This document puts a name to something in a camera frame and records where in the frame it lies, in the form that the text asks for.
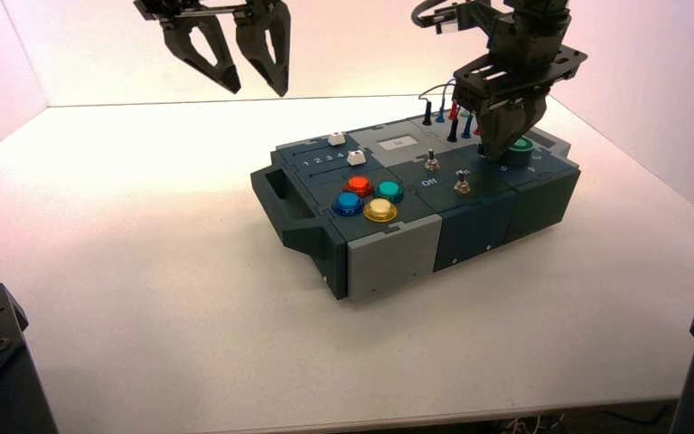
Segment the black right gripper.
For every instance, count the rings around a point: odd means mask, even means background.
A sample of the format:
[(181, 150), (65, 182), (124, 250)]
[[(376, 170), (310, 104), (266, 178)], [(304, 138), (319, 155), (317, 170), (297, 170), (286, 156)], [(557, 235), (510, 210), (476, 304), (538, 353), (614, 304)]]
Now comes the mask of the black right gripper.
[[(544, 116), (540, 94), (573, 78), (587, 55), (563, 43), (570, 14), (470, 14), (464, 23), (488, 36), (488, 52), (454, 72), (454, 100), (481, 113), (483, 152), (497, 161)], [(507, 100), (511, 109), (488, 111)]]

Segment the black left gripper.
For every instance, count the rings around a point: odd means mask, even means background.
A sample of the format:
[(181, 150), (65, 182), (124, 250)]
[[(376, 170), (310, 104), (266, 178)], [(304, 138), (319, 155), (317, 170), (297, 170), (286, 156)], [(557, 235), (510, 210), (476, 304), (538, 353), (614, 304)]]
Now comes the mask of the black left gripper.
[[(287, 94), (291, 16), (283, 1), (248, 0), (238, 5), (207, 6), (201, 1), (135, 0), (133, 5), (145, 20), (162, 22), (164, 43), (174, 57), (225, 90), (238, 93), (241, 84), (237, 68), (215, 17), (231, 14), (244, 58), (278, 96)], [(216, 62), (198, 53), (191, 39), (193, 29), (206, 39)]]

